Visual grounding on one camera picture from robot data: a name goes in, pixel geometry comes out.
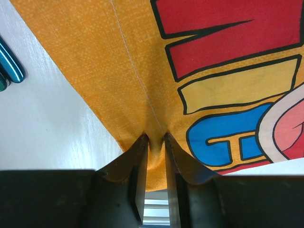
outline stitching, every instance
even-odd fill
[[[126,51],[127,51],[127,53],[128,53],[128,56],[129,56],[129,59],[130,59],[130,61],[131,61],[132,66],[133,66],[134,72],[135,72],[135,74],[136,74],[136,76],[137,76],[137,79],[138,79],[139,83],[140,83],[141,86],[142,86],[142,89],[144,90],[144,92],[145,92],[145,94],[146,94],[148,103],[149,103],[149,105],[150,105],[150,107],[151,107],[151,109],[152,109],[152,112],[153,112],[153,115],[154,115],[154,117],[155,117],[155,120],[156,120],[157,124],[159,125],[161,132],[164,134],[164,131],[163,131],[162,127],[161,127],[161,124],[159,123],[159,121],[158,121],[158,119],[157,119],[157,117],[156,117],[155,111],[154,111],[153,106],[152,106],[152,104],[151,104],[151,101],[150,101],[150,99],[149,99],[149,97],[148,97],[147,91],[145,90],[145,88],[144,88],[144,86],[143,86],[143,82],[142,82],[141,79],[139,78],[138,71],[137,71],[137,69],[136,69],[136,67],[135,67],[135,64],[134,64],[134,62],[133,62],[133,59],[132,59],[132,57],[131,57],[129,48],[128,48],[127,43],[126,43],[125,38],[124,38],[123,30],[122,30],[122,27],[121,27],[121,25],[120,25],[120,22],[119,22],[119,19],[118,19],[118,15],[117,15],[117,12],[116,12],[116,9],[115,9],[113,0],[111,0],[111,4],[112,4],[113,11],[114,11],[114,14],[115,14],[115,17],[116,17],[116,20],[117,20],[117,24],[118,24],[118,28],[119,28],[119,30],[120,30],[120,34],[122,35],[122,38],[123,38],[123,41],[124,41],[125,49],[126,49]]]

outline marker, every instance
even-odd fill
[[[2,72],[0,72],[0,92],[5,90],[9,84],[10,81],[3,76]]]
[[[0,37],[0,65],[4,69],[8,79],[14,83],[24,80],[25,70],[16,56],[9,49],[4,40]]]

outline printed graphic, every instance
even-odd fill
[[[160,36],[181,38],[164,49],[175,82],[194,77],[177,91],[183,114],[215,112],[202,114],[187,130],[194,157],[224,174],[304,156],[304,85],[295,89],[300,54],[195,78],[205,69],[301,47],[302,0],[151,5]]]
[[[259,127],[261,147],[273,162],[304,157],[304,85],[280,99]]]
[[[178,89],[184,114],[246,106],[284,94],[294,87],[300,63],[301,55],[296,55],[190,81]]]
[[[255,130],[269,107],[264,104],[244,112],[202,117],[187,131],[191,152],[207,166],[234,167],[243,161],[265,161],[267,157],[256,142]]]
[[[175,81],[204,69],[300,47],[302,0],[156,0],[152,8]]]

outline fabric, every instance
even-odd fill
[[[127,150],[163,135],[220,173],[303,157],[302,0],[11,0]]]

